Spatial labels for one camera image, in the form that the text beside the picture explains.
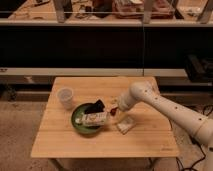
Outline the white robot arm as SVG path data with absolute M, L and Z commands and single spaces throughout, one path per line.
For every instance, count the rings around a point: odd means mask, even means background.
M 154 91 L 149 82 L 134 82 L 118 97 L 122 112 L 144 102 L 175 122 L 200 144 L 207 148 L 203 171 L 213 171 L 213 119 L 173 102 Z

